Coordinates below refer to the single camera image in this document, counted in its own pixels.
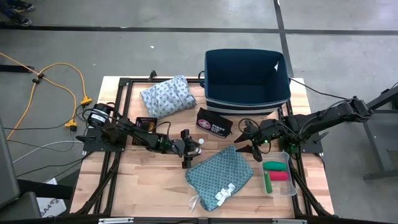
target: gray concrete floor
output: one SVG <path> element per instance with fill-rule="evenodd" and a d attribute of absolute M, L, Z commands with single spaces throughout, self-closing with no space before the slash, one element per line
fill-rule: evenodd
<path fill-rule="evenodd" d="M 35 25 L 278 28 L 271 0 L 51 0 L 34 1 L 37 10 L 27 14 Z M 397 30 L 398 2 L 280 0 L 286 29 Z M 398 81 L 398 36 L 287 35 L 295 77 L 317 90 L 358 96 L 365 101 Z M 78 67 L 86 79 L 87 94 L 97 100 L 105 75 L 196 75 L 203 70 L 206 50 L 253 48 L 282 51 L 279 34 L 177 33 L 177 32 L 54 32 L 0 30 L 0 51 L 41 69 L 55 62 Z M 0 58 L 0 64 L 12 64 Z M 47 76 L 83 96 L 77 73 L 66 67 Z M 33 75 L 0 74 L 0 116 L 13 127 L 25 110 Z M 336 100 L 307 91 L 312 111 Z M 21 127 L 55 126 L 72 113 L 70 95 L 43 82 Z M 398 179 L 363 182 L 377 164 L 361 124 L 341 124 L 322 140 L 326 174 L 333 206 L 344 218 L 397 222 Z M 43 145 L 71 140 L 63 128 L 18 131 L 13 140 Z M 15 160 L 34 147 L 10 142 Z M 52 146 L 67 150 L 70 144 Z M 41 149 L 14 164 L 17 174 L 31 169 L 66 164 L 81 157 L 82 144 L 68 152 Z M 67 167 L 51 167 L 23 176 L 45 181 Z M 60 178 L 77 170 L 78 166 Z"/>

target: clear plastic container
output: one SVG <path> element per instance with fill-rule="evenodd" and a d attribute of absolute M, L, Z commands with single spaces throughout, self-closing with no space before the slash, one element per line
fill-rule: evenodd
<path fill-rule="evenodd" d="M 272 193 L 267 193 L 266 190 L 266 180 L 264 177 L 264 170 L 262 168 L 263 163 L 274 161 L 283 162 L 287 166 L 287 172 L 289 174 L 289 179 L 284 181 L 271 181 Z M 289 155 L 286 152 L 270 152 L 266 155 L 262 155 L 262 162 L 259 162 L 260 174 L 262 174 L 262 184 L 264 186 L 264 191 L 266 195 L 271 197 L 278 196 L 293 196 L 297 194 L 296 188 L 293 186 L 292 176 L 289 169 Z"/>

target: orange cord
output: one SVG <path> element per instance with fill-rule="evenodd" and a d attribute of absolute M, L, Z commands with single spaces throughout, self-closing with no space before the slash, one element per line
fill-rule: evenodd
<path fill-rule="evenodd" d="M 84 100 L 83 100 L 83 101 L 89 100 L 89 101 L 91 102 L 91 99 L 88 98 L 87 95 L 86 95 L 85 80 L 84 80 L 84 78 L 83 78 L 83 74 L 79 71 L 79 69 L 77 69 L 77 68 L 74 67 L 73 65 L 70 65 L 70 64 L 68 64 L 68 63 L 54 63 L 54 64 L 52 64 L 52 65 L 49 65 L 49 66 L 43 68 L 40 72 L 36 72 L 35 70 L 33 70 L 33 69 L 27 67 L 26 65 L 24 65 L 24 64 L 22 64 L 22 63 L 20 63 L 20 62 L 18 62 L 17 60 L 14 60 L 13 58 L 10 58 L 9 56 L 7 56 L 7 55 L 5 55 L 5 54 L 3 54 L 3 53 L 1 53 L 1 52 L 0 52 L 0 55 L 2 55 L 3 57 L 6 57 L 7 59 L 9 59 L 9 60 L 11 60 L 11 61 L 17 63 L 18 65 L 20 65 L 20 66 L 22 66 L 22 67 L 28 69 L 29 71 L 33 72 L 33 73 L 36 74 L 37 76 L 39 76 L 40 74 L 42 74 L 42 73 L 43 73 L 44 71 L 46 71 L 47 69 L 49 69 L 49 68 L 51 68 L 51 67 L 53 67 L 53 66 L 56 66 L 56 65 L 67 65 L 67 66 L 69 66 L 69 67 L 75 69 L 75 70 L 79 73 L 80 78 L 81 78 L 81 81 L 82 81 L 82 83 L 83 83 L 83 94 L 84 94 Z M 59 84 L 56 84 L 56 83 L 54 83 L 53 81 L 49 80 L 48 78 L 43 77 L 43 79 L 46 80 L 47 82 L 53 84 L 54 86 L 57 86 L 57 87 L 59 87 L 59 88 L 63 88 L 64 90 L 66 90 L 67 92 L 69 92 L 69 93 L 72 95 L 72 97 L 73 97 L 73 113 L 72 113 L 72 118 L 71 118 L 70 122 L 71 122 L 71 123 L 74 123 L 73 118 L 76 116 L 76 114 L 75 114 L 75 111 L 76 111 L 76 96 L 75 96 L 75 94 L 73 94 L 73 92 L 72 92 L 70 89 L 68 89 L 67 87 L 62 86 L 62 85 L 59 85 Z M 35 84 L 33 85 L 33 87 L 32 87 L 32 92 L 30 93 L 30 100 L 29 100 L 29 102 L 28 102 L 27 108 L 26 108 L 24 114 L 23 114 L 23 115 L 21 116 L 21 118 L 19 119 L 18 123 L 15 125 L 14 129 L 18 128 L 18 126 L 20 125 L 21 121 L 24 119 L 25 115 L 26 115 L 27 112 L 29 111 L 30 104 L 32 103 L 33 93 L 34 93 L 35 87 L 36 87 L 36 83 L 35 83 Z M 12 134 L 14 134 L 14 131 L 15 131 L 15 130 L 12 130 L 12 131 L 11 131 L 10 135 L 8 135 L 8 137 L 7 137 L 7 140 L 12 136 Z"/>
<path fill-rule="evenodd" d="M 25 115 L 26 115 L 27 112 L 29 111 L 30 104 L 32 103 L 33 93 L 34 93 L 34 91 L 35 91 L 35 88 L 36 88 L 36 83 L 33 83 L 32 91 L 30 92 L 29 103 L 27 104 L 27 107 L 26 107 L 26 109 L 25 109 L 25 112 L 24 112 L 24 114 L 21 116 L 21 118 L 19 119 L 17 125 L 15 125 L 15 128 L 18 128 L 19 124 L 21 123 L 21 121 L 24 119 Z M 10 134 L 8 135 L 8 137 L 7 137 L 7 140 L 11 138 L 12 134 L 14 134 L 14 131 L 15 131 L 15 130 L 12 130 L 12 131 L 11 131 L 11 133 L 10 133 Z"/>

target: yellow extension cord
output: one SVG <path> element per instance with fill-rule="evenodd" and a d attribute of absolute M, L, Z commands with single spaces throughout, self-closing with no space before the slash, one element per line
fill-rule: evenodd
<path fill-rule="evenodd" d="M 89 98 L 89 97 L 87 96 L 87 94 L 86 94 L 85 79 L 83 78 L 83 74 L 79 71 L 79 69 L 77 69 L 77 68 L 74 67 L 73 65 L 70 65 L 70 64 L 68 64 L 68 63 L 54 63 L 54 64 L 52 64 L 52 65 L 49 65 L 49 66 L 43 68 L 40 72 L 36 72 L 35 70 L 33 70 L 33 69 L 31 69 L 31 68 L 25 66 L 24 64 L 18 62 L 17 60 L 14 60 L 14 59 L 10 58 L 9 56 L 7 56 L 7 55 L 5 55 L 5 54 L 3 54 L 3 53 L 1 53 L 1 52 L 0 52 L 0 55 L 2 55 L 3 57 L 6 57 L 6 58 L 9 59 L 9 60 L 12 60 L 13 62 L 19 64 L 20 66 L 22 66 L 22 67 L 24 67 L 24 68 L 30 70 L 31 72 L 33 72 L 33 73 L 36 74 L 37 76 L 39 76 L 40 74 L 44 73 L 44 71 L 46 71 L 47 69 L 49 69 L 49 68 L 51 68 L 51 67 L 53 67 L 53 66 L 56 66 L 56 65 L 67 65 L 67 66 L 69 66 L 69 67 L 75 69 L 75 70 L 79 73 L 80 78 L 81 78 L 81 82 L 82 82 L 82 84 L 83 84 L 83 95 L 84 95 L 84 97 L 83 97 L 83 101 L 81 101 L 80 104 L 82 104 L 82 105 L 88 105 L 88 104 L 90 104 L 90 103 L 92 102 L 92 99 Z M 47 82 L 53 84 L 53 85 L 56 86 L 56 87 L 63 88 L 64 90 L 66 90 L 67 92 L 69 92 L 69 93 L 72 95 L 72 97 L 73 97 L 73 105 L 74 105 L 74 107 L 73 107 L 73 114 L 72 114 L 71 120 L 70 120 L 67 124 L 65 124 L 65 126 L 68 127 L 68 128 L 70 128 L 71 126 L 77 126 L 77 123 L 73 120 L 74 117 L 75 117 L 75 115 L 76 115 L 76 114 L 75 114 L 75 111 L 76 111 L 76 96 L 75 96 L 75 94 L 73 94 L 73 92 L 70 91 L 70 89 L 68 89 L 67 87 L 62 86 L 62 85 L 59 85 L 59 84 L 56 84 L 56 83 L 54 83 L 53 81 L 49 80 L 49 79 L 46 78 L 46 77 L 43 77 L 43 79 L 46 80 Z M 26 115 L 27 112 L 29 111 L 30 104 L 32 103 L 32 99 L 33 99 L 33 94 L 34 94 L 35 88 L 36 88 L 36 83 L 33 84 L 32 91 L 31 91 L 31 93 L 30 93 L 29 102 L 28 102 L 28 104 L 27 104 L 27 107 L 26 107 L 26 109 L 25 109 L 25 112 L 24 112 L 24 114 L 21 116 L 21 118 L 19 119 L 19 121 L 17 122 L 17 124 L 15 125 L 14 129 L 18 128 L 18 126 L 20 125 L 20 123 L 21 123 L 22 120 L 24 119 L 25 115 Z M 11 138 L 12 134 L 14 134 L 14 131 L 15 131 L 15 130 L 12 130 L 12 131 L 10 132 L 10 134 L 9 134 L 8 137 L 7 137 L 7 140 Z"/>

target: sticker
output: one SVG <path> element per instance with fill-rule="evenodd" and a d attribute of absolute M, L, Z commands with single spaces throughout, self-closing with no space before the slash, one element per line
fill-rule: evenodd
<path fill-rule="evenodd" d="M 198 124 L 201 126 L 201 127 L 203 127 L 203 128 L 206 128 L 206 129 L 209 129 L 211 126 L 210 126 L 210 123 L 207 121 L 207 120 L 204 120 L 204 119 L 200 119 L 199 121 L 198 121 Z"/>
<path fill-rule="evenodd" d="M 105 122 L 105 120 L 106 120 L 105 118 L 103 118 L 102 116 L 97 115 L 97 114 L 92 114 L 92 115 L 91 115 L 91 118 L 100 120 L 100 121 L 102 121 L 102 122 Z"/>

